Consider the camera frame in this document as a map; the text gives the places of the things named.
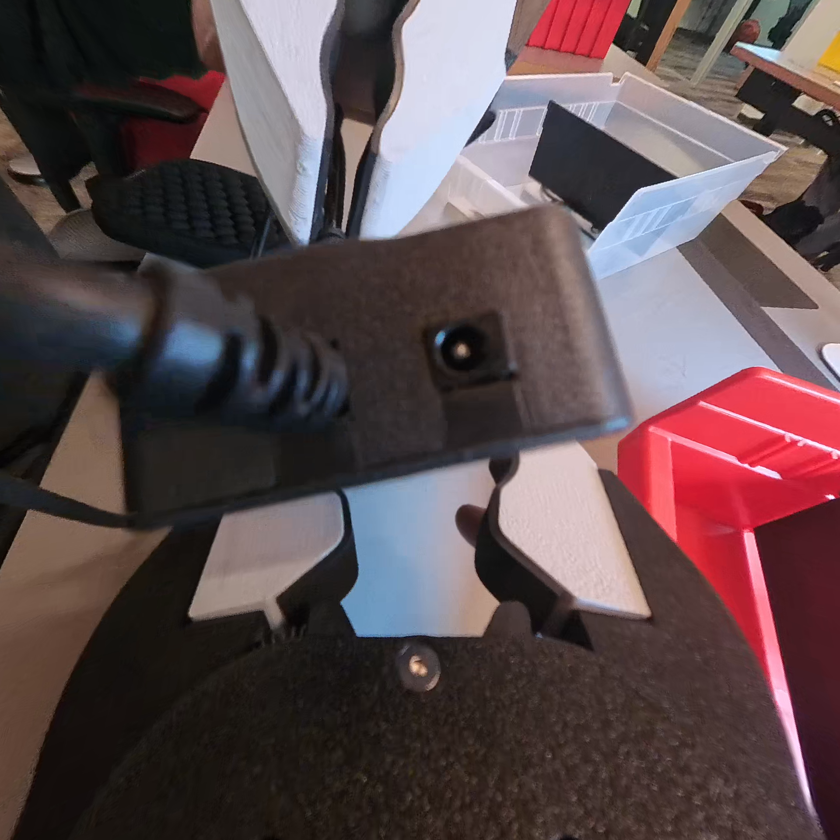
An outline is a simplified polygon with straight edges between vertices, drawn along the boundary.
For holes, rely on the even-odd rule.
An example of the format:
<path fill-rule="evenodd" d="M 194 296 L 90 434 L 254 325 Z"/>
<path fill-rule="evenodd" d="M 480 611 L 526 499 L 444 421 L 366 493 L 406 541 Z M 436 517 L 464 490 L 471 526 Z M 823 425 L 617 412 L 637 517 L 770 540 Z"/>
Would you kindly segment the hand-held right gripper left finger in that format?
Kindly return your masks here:
<path fill-rule="evenodd" d="M 305 622 L 309 606 L 341 601 L 358 578 L 349 503 L 342 493 L 229 514 L 214 536 L 189 618 L 255 613 L 272 631 Z"/>

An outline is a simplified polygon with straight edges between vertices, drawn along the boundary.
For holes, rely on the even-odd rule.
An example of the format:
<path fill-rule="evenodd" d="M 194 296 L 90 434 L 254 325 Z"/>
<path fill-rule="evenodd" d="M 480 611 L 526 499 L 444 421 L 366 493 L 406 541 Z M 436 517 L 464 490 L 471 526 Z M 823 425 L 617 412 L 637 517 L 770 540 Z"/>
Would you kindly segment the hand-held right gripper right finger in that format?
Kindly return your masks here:
<path fill-rule="evenodd" d="M 537 637 L 597 647 L 604 629 L 650 629 L 652 609 L 605 488 L 581 444 L 489 462 L 475 567 L 498 601 L 485 639 Z"/>

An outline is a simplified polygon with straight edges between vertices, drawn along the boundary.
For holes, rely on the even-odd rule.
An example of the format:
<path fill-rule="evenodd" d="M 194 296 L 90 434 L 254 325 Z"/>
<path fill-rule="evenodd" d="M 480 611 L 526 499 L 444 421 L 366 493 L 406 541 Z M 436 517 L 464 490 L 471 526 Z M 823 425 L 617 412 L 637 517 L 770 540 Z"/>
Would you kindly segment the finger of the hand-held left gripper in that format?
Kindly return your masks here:
<path fill-rule="evenodd" d="M 408 2 L 394 80 L 353 187 L 350 238 L 399 235 L 439 188 L 506 76 L 515 1 Z"/>
<path fill-rule="evenodd" d="M 343 7 L 341 1 L 211 2 L 248 153 L 293 245 L 309 245 L 323 223 Z"/>

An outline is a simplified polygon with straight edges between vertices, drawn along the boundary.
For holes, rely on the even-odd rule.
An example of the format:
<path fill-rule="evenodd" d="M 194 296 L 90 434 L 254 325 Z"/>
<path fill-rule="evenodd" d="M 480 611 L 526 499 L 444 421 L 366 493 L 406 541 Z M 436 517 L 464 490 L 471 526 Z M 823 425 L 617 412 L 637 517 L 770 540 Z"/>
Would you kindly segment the grey usb hub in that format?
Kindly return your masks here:
<path fill-rule="evenodd" d="M 132 528 L 509 458 L 614 434 L 632 419 L 581 231 L 561 206 L 314 245 L 209 274 L 278 327 L 336 347 L 347 409 L 312 432 L 126 411 Z"/>

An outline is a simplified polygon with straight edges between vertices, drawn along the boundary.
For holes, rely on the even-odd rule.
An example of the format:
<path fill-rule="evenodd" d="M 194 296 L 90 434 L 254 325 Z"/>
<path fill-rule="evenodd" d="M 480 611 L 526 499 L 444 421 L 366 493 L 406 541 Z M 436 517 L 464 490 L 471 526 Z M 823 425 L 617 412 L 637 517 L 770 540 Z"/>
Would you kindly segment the red tote bin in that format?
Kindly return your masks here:
<path fill-rule="evenodd" d="M 166 161 L 188 159 L 223 86 L 224 73 L 210 70 L 199 78 L 172 76 L 162 80 L 142 77 L 146 86 L 167 89 L 192 99 L 199 108 L 187 123 L 154 118 L 129 117 L 122 121 L 121 140 L 129 172 L 136 172 Z"/>

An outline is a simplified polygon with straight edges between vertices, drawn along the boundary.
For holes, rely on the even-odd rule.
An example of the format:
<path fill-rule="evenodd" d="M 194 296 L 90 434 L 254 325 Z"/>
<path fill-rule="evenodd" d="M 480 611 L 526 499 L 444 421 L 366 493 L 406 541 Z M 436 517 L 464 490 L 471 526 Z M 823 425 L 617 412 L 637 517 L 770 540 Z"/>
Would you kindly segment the red crate with yellow lid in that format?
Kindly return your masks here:
<path fill-rule="evenodd" d="M 527 45 L 603 59 L 630 5 L 630 1 L 552 1 Z"/>

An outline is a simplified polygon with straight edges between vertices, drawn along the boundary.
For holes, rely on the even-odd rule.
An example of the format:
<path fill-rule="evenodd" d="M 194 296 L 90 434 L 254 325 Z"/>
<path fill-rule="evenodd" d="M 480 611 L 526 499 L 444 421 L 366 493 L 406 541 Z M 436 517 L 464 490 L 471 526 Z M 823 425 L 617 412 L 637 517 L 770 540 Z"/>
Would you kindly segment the red plastic bin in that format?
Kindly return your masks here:
<path fill-rule="evenodd" d="M 838 393 L 746 369 L 641 423 L 617 467 L 739 625 L 838 838 Z"/>

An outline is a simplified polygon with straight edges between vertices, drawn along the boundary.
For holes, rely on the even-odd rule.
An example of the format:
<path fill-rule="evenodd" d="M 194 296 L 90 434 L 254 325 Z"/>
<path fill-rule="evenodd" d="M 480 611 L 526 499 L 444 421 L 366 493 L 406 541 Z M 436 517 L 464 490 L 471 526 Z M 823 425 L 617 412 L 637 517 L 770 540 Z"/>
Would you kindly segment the black flat panel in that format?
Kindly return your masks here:
<path fill-rule="evenodd" d="M 675 177 L 556 101 L 549 101 L 528 174 L 603 230 L 634 194 Z"/>

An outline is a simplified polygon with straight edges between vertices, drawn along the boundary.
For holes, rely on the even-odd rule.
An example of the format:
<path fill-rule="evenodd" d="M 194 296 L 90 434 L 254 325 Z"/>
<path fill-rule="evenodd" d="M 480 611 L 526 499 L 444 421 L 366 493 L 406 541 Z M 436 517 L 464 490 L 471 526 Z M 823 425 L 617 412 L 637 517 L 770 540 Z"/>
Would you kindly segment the wooden edged table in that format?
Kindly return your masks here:
<path fill-rule="evenodd" d="M 652 84 L 663 87 L 665 83 L 655 73 L 638 63 L 626 52 L 610 45 L 605 57 L 597 59 L 578 56 L 551 49 L 527 45 L 507 71 L 508 76 L 596 74 L 609 72 L 615 80 L 629 73 Z"/>

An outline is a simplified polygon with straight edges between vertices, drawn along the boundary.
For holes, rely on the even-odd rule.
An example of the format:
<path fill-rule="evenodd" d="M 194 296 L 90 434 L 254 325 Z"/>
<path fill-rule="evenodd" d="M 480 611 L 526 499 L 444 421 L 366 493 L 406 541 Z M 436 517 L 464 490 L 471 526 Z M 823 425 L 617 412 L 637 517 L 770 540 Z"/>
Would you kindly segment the clear plastic organizer box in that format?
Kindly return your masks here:
<path fill-rule="evenodd" d="M 602 231 L 529 176 L 547 105 L 555 101 L 664 168 L 674 181 L 638 190 Z M 580 230 L 602 279 L 696 238 L 784 147 L 626 73 L 512 76 L 492 102 L 495 119 L 467 146 L 404 232 L 557 204 Z"/>

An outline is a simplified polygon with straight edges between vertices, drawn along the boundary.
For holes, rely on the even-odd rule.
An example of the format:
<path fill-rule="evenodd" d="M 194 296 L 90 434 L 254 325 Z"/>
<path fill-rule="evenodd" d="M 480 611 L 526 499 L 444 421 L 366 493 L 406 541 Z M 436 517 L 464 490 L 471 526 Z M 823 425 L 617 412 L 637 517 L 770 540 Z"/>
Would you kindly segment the person's black jacket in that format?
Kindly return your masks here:
<path fill-rule="evenodd" d="M 52 257 L 54 249 L 11 188 L 1 183 L 2 245 Z M 2 360 L 1 467 L 40 482 L 56 451 L 87 378 L 27 361 Z"/>

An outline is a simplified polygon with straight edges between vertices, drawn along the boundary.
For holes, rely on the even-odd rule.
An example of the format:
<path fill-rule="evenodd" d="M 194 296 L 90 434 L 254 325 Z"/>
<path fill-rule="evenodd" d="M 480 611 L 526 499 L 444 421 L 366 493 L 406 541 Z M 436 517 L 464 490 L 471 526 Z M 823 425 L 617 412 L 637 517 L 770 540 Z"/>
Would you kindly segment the brown top table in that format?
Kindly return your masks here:
<path fill-rule="evenodd" d="M 730 55 L 747 69 L 736 96 L 759 112 L 754 132 L 769 138 L 781 131 L 827 155 L 839 155 L 837 74 L 803 68 L 779 50 L 743 42 L 736 43 Z"/>

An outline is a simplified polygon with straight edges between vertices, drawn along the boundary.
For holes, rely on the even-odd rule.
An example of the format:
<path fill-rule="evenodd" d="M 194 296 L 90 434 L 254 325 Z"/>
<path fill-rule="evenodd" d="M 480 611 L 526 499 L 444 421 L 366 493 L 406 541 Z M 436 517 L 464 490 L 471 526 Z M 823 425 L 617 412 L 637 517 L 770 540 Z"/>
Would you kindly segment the wooden post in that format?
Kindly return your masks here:
<path fill-rule="evenodd" d="M 656 36 L 649 49 L 645 49 L 645 66 L 648 70 L 655 72 L 662 60 L 674 34 L 686 14 L 691 1 L 661 2 L 662 11 L 659 14 L 656 26 L 651 29 L 650 36 Z"/>

